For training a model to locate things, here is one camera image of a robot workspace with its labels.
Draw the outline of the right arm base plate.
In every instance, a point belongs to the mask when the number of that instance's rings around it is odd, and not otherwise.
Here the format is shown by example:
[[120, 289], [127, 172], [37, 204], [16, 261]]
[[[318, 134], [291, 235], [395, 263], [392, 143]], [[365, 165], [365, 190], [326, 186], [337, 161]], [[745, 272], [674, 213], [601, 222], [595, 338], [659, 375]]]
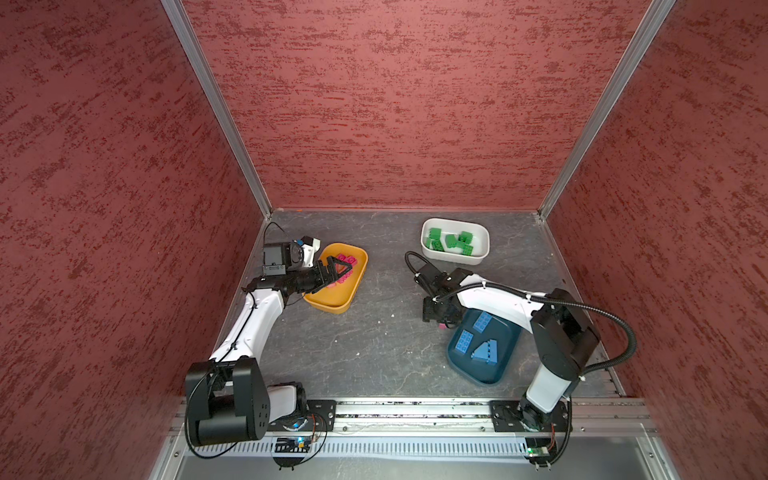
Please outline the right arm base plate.
[[550, 413], [542, 413], [527, 402], [491, 400], [490, 418], [497, 433], [565, 433], [570, 425], [568, 403], [560, 401]]

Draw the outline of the light blue square brick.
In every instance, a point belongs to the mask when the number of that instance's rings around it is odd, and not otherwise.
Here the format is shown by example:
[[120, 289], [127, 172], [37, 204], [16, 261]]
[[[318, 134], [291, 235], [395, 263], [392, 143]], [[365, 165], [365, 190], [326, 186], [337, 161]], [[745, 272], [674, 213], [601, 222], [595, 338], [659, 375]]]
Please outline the light blue square brick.
[[487, 362], [489, 354], [489, 345], [487, 342], [481, 343], [472, 353], [471, 359], [481, 362]]

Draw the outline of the green long brick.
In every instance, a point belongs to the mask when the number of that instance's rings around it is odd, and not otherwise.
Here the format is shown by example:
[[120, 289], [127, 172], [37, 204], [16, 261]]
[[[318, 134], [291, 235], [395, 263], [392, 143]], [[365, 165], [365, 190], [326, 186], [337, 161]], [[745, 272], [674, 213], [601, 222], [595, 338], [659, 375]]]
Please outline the green long brick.
[[432, 251], [437, 251], [437, 252], [445, 251], [443, 243], [440, 239], [430, 239], [427, 243], [427, 246]]

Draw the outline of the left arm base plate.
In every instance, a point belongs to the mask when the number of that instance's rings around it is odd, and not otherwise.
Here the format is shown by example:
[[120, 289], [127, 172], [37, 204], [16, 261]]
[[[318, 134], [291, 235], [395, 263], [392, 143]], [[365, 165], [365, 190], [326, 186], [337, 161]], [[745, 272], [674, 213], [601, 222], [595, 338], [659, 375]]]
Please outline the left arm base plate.
[[282, 417], [269, 424], [268, 432], [331, 432], [334, 428], [338, 402], [331, 399], [310, 399], [303, 412]]

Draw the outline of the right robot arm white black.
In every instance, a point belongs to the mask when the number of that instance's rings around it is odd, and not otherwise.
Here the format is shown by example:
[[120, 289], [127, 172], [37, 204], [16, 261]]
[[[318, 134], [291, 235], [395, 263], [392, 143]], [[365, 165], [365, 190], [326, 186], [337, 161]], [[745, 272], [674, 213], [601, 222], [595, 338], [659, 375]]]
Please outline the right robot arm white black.
[[423, 320], [455, 330], [446, 350], [449, 365], [478, 384], [499, 383], [518, 340], [532, 335], [538, 367], [512, 418], [529, 431], [548, 429], [600, 341], [573, 297], [562, 289], [517, 290], [463, 269], [416, 273], [414, 281], [427, 294]]

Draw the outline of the blue long brick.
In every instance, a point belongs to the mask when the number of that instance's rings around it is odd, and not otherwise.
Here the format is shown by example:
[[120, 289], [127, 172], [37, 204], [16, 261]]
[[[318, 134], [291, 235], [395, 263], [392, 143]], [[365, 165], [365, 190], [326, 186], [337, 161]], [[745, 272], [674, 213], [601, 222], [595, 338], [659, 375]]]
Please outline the blue long brick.
[[493, 317], [488, 312], [481, 311], [472, 328], [478, 333], [483, 333], [492, 319]]
[[498, 344], [494, 339], [486, 341], [489, 345], [489, 354], [487, 364], [495, 365], [498, 362]]
[[465, 355], [471, 346], [474, 335], [467, 331], [462, 330], [455, 341], [454, 350], [460, 355]]

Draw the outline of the blue long brick bottom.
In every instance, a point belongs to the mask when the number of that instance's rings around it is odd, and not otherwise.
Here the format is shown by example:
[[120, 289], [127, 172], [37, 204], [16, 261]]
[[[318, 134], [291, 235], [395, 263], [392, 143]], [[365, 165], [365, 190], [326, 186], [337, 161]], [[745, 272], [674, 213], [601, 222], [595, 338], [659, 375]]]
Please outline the blue long brick bottom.
[[486, 341], [489, 345], [489, 354], [487, 364], [495, 365], [498, 362], [498, 344], [494, 339]]

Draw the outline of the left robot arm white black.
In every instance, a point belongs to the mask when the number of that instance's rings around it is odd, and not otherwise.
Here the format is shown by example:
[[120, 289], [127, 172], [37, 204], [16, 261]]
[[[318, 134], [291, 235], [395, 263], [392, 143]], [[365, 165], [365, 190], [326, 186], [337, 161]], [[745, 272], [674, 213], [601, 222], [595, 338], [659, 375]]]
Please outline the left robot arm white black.
[[308, 236], [264, 245], [262, 273], [243, 287], [245, 303], [230, 332], [186, 374], [184, 436], [192, 452], [259, 440], [273, 423], [298, 431], [311, 421], [302, 384], [267, 385], [260, 359], [292, 295], [316, 294], [353, 273], [357, 257], [318, 258], [320, 247]]

